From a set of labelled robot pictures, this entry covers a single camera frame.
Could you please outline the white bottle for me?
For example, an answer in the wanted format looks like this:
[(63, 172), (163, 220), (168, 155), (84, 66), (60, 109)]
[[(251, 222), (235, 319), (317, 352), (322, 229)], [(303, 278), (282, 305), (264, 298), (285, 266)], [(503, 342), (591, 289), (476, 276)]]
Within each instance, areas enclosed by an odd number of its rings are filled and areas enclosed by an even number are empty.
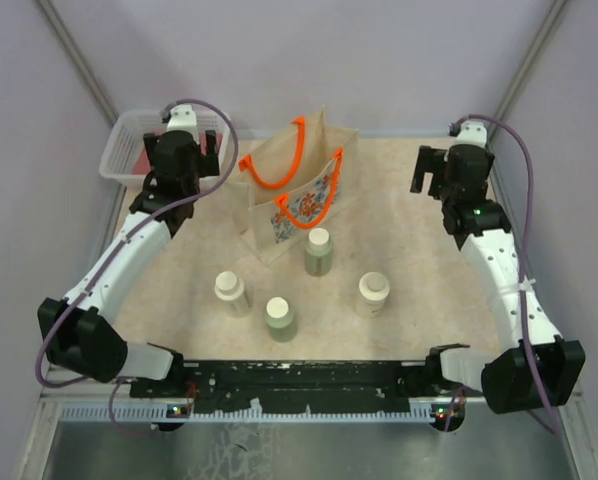
[(217, 275), (214, 284), (216, 297), (234, 316), (240, 317), (250, 313), (251, 305), (248, 299), (244, 281), (232, 271), (223, 271)]
[(364, 318), (377, 317), (389, 296), (390, 283), (380, 272), (365, 273), (358, 282), (355, 311)]

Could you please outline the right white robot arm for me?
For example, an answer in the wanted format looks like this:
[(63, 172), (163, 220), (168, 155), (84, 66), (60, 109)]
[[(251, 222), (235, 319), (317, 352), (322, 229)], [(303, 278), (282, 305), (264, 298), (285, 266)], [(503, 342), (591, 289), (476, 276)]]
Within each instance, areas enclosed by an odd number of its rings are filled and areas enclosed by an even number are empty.
[(577, 340), (565, 340), (548, 319), (532, 280), (518, 277), (520, 254), (510, 221), (487, 196), (494, 156), (487, 149), (457, 144), (419, 149), (410, 190), (440, 201), (443, 225), (480, 279), (497, 325), (501, 352), (494, 356), (463, 345), (435, 347), (436, 364), (425, 372), (427, 387), (440, 396), (459, 385), (481, 392), (496, 414), (565, 405), (585, 362)]

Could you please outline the green bottle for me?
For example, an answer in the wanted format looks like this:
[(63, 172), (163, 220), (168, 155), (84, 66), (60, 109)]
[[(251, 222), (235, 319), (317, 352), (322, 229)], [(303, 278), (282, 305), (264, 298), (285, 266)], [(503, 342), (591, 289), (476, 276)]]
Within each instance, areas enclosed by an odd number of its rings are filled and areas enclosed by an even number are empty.
[(294, 309), (282, 297), (273, 297), (267, 302), (264, 320), (270, 336), (277, 342), (288, 342), (297, 333)]
[(312, 229), (305, 245), (304, 266), (313, 277), (326, 275), (332, 267), (333, 241), (324, 228)]

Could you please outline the canvas bag with orange handles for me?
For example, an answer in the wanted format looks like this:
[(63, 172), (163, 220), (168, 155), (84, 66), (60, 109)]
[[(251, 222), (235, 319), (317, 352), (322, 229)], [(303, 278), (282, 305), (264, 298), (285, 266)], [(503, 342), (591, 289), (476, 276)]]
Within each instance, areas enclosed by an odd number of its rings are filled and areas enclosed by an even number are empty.
[(244, 155), (225, 184), (244, 242), (265, 264), (350, 206), (359, 193), (358, 131), (299, 116)]

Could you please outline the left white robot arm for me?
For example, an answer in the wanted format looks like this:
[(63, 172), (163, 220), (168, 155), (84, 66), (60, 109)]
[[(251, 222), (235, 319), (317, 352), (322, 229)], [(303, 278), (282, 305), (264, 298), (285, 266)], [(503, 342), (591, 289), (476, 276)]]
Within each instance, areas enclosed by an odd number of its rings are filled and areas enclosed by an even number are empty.
[(35, 360), (40, 384), (42, 363), (101, 383), (149, 379), (163, 395), (180, 394), (187, 373), (174, 352), (150, 344), (129, 343), (113, 328), (121, 304), (151, 260), (194, 213), (200, 179), (219, 173), (217, 136), (204, 142), (183, 130), (144, 135), (150, 170), (113, 243), (85, 277), (60, 300), (45, 299), (37, 317), (43, 343)]

